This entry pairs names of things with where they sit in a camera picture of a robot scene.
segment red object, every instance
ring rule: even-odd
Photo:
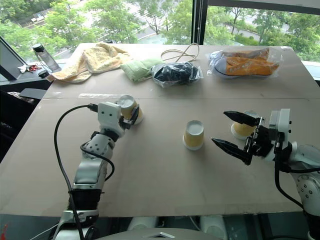
[[[8,228],[8,224],[5,224],[5,225],[4,225],[4,228],[3,228],[3,230],[2,230],[1,236],[0,236],[0,239],[1,239],[1,240],[6,240],[6,231],[7,231],[7,228]]]
[[[38,70],[38,69],[42,69],[42,67],[41,66],[38,66],[38,65],[29,65],[28,67],[27,67],[27,70],[28,70],[28,72],[32,72],[32,71],[36,71],[36,70]]]

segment black item in plastic bag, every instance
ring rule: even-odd
[[[190,62],[161,63],[151,69],[153,81],[163,88],[191,84],[203,78],[200,67]]]

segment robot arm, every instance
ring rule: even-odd
[[[125,134],[125,129],[129,129],[135,123],[139,114],[139,105],[132,110],[131,119],[124,119],[121,115],[121,107],[112,102],[89,104],[88,108],[97,112],[100,131],[95,131],[91,139],[80,146],[82,160],[71,190],[85,240],[99,237],[94,223],[99,216],[98,203],[104,183],[114,172],[114,165],[110,159],[115,142]],[[111,166],[111,171],[106,177],[108,164]],[[75,224],[69,199],[69,205],[63,211],[53,239],[79,240],[79,231]]]
[[[264,127],[264,118],[254,118],[236,111],[225,111],[225,115],[241,124],[256,126],[251,136],[247,137],[243,150],[230,142],[212,138],[212,141],[227,154],[246,165],[252,157],[262,157],[275,162],[275,184],[277,189],[288,199],[302,207],[308,221],[310,240],[320,240],[320,150],[311,145],[290,143],[290,109],[272,111],[269,128]],[[296,183],[301,202],[286,194],[280,187],[279,171],[291,173]]]

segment yellow towel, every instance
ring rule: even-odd
[[[75,60],[73,65],[52,73],[52,76],[60,81],[80,83],[90,78],[92,74],[117,69],[121,64],[131,59],[126,51],[99,42],[94,47],[83,50],[81,56]]]

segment yellow paper cup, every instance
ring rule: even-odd
[[[204,144],[204,125],[201,121],[192,120],[186,124],[182,137],[184,146],[192,151],[199,150]]]
[[[125,119],[130,119],[132,116],[133,109],[137,106],[136,100],[131,95],[123,95],[119,98],[117,103],[121,107],[121,114]],[[139,124],[144,119],[141,107],[139,107],[138,118],[135,121],[135,125]]]
[[[244,113],[254,118],[259,117],[257,113],[254,111],[245,111]],[[231,132],[233,136],[240,140],[246,140],[247,137],[249,137],[255,131],[255,129],[256,129],[256,126],[249,126],[244,123],[241,124],[238,122],[234,122],[231,125]]]

